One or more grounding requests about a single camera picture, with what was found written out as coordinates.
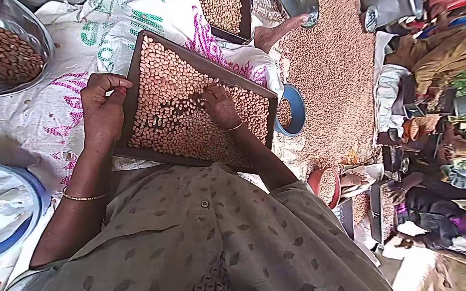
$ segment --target bracelet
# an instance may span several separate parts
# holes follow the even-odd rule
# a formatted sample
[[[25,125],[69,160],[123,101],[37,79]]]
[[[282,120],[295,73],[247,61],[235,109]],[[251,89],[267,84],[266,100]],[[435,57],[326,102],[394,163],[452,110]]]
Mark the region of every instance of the bracelet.
[[[95,196],[95,197],[87,197],[87,198],[84,198],[84,197],[73,197],[71,195],[68,195],[66,194],[66,189],[68,188],[68,186],[64,187],[64,189],[62,189],[62,195],[63,197],[66,197],[68,199],[71,199],[71,200],[75,200],[75,201],[89,201],[89,200],[97,200],[97,199],[100,199],[102,197],[105,197],[107,196],[109,193],[107,194],[104,194],[104,195],[100,195],[100,196]]]
[[[242,126],[242,124],[244,124],[244,122],[243,122],[243,121],[241,121],[239,125],[237,125],[237,126],[233,127],[232,129],[224,129],[224,130],[225,130],[225,131],[232,131],[232,130],[235,130],[235,129],[238,129],[239,127],[241,127],[241,126]]]

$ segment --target bare foot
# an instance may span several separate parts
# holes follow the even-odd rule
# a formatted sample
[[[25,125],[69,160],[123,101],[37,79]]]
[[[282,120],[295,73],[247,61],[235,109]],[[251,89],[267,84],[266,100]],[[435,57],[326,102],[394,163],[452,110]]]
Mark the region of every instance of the bare foot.
[[[367,185],[367,181],[363,181],[364,177],[359,174],[346,174],[341,178],[341,187],[348,187],[353,185]]]
[[[285,20],[277,27],[255,27],[255,47],[263,50],[265,53],[269,53],[273,44],[289,31],[303,25],[308,18],[308,14],[302,14]]]

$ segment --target peanut-covered ground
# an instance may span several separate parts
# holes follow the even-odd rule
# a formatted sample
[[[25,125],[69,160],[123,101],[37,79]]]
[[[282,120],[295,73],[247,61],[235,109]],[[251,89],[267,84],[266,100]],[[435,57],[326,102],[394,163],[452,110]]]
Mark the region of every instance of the peanut-covered ground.
[[[304,156],[313,168],[338,168],[350,150],[371,155],[374,36],[362,31],[352,0],[320,1],[320,19],[280,41],[290,80],[307,107]]]

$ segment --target purple cloth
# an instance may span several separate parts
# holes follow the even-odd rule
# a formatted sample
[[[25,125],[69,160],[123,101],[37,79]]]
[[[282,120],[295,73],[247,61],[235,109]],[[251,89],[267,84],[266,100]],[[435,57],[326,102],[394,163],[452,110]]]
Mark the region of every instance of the purple cloth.
[[[456,224],[457,227],[459,227],[459,224],[461,222],[461,217],[456,217],[456,218],[452,218],[449,220],[452,221],[454,224]]]
[[[407,208],[405,208],[405,203],[402,202],[402,203],[398,204],[397,206],[395,206],[395,211],[397,211],[397,213],[407,212]]]

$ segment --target blue bowl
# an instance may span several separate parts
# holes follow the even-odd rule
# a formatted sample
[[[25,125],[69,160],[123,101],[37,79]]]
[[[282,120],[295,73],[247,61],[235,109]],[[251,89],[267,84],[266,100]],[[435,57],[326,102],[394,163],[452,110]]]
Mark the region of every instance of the blue bowl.
[[[6,254],[14,245],[22,243],[34,230],[39,218],[46,213],[51,201],[51,195],[46,192],[41,182],[26,169],[0,165],[0,171],[13,175],[29,190],[34,202],[32,216],[14,231],[6,240],[0,242],[0,256]]]
[[[282,133],[286,136],[296,136],[301,133],[301,130],[305,126],[305,102],[303,97],[299,92],[298,88],[291,84],[283,85],[285,90],[283,91],[283,98],[287,99],[290,103],[290,113],[292,114],[292,119],[288,128],[283,128],[278,120],[278,115],[276,115],[275,120],[275,130],[279,133]]]

